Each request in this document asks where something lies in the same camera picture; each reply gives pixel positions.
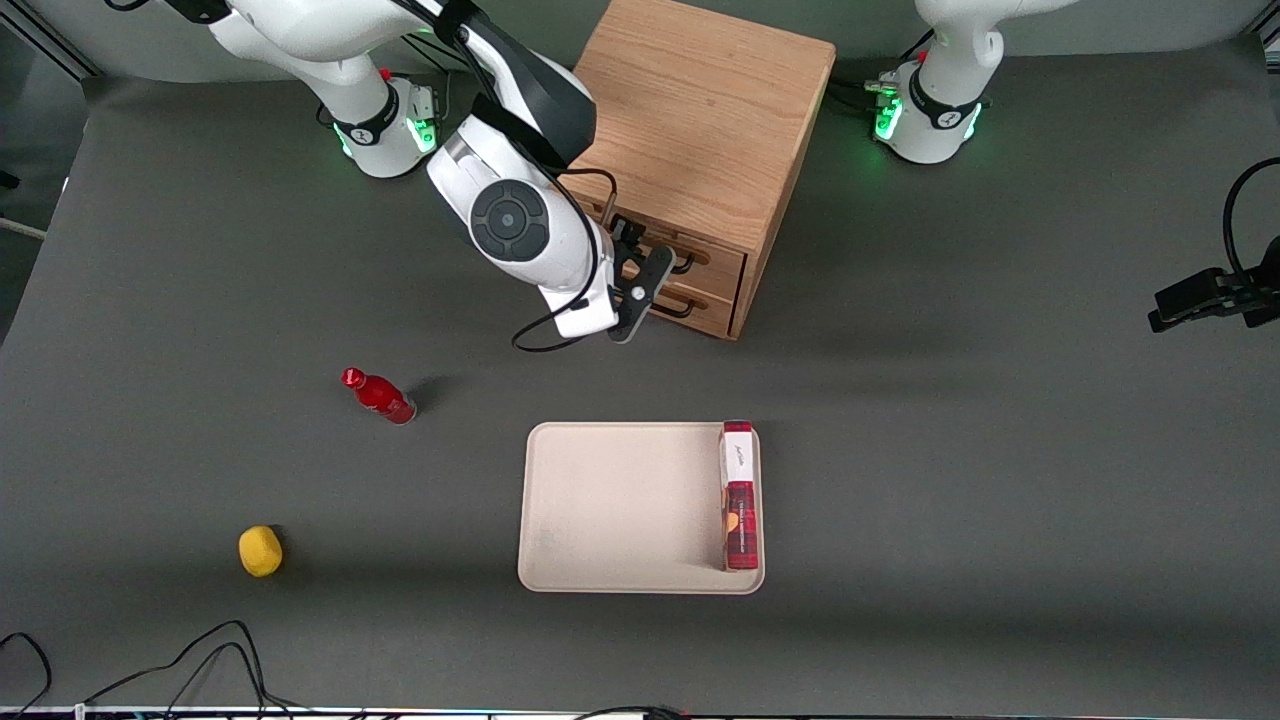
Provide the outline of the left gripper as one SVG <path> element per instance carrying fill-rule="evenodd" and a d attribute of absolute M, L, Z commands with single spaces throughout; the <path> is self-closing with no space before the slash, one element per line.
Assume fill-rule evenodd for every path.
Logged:
<path fill-rule="evenodd" d="M 1221 268 L 1207 268 L 1156 292 L 1156 309 L 1148 314 L 1149 328 L 1153 333 L 1164 333 L 1207 316 L 1231 316 L 1239 313 L 1238 302 L 1252 302 L 1242 315 L 1247 327 L 1277 320 L 1279 245 L 1276 236 L 1257 266 L 1231 274 Z"/>

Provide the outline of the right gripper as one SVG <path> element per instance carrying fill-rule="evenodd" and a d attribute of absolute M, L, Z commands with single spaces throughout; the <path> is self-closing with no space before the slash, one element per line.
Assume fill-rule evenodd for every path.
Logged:
<path fill-rule="evenodd" d="M 637 333 L 653 309 L 660 290 L 676 265 L 671 247 L 640 249 L 646 227 L 614 214 L 611 238 L 599 225 L 591 228 L 591 247 L 581 251 L 580 263 L 550 283 L 540 283 L 540 293 L 553 313 L 559 336 L 582 338 L 607 332 L 607 337 L 625 345 Z"/>

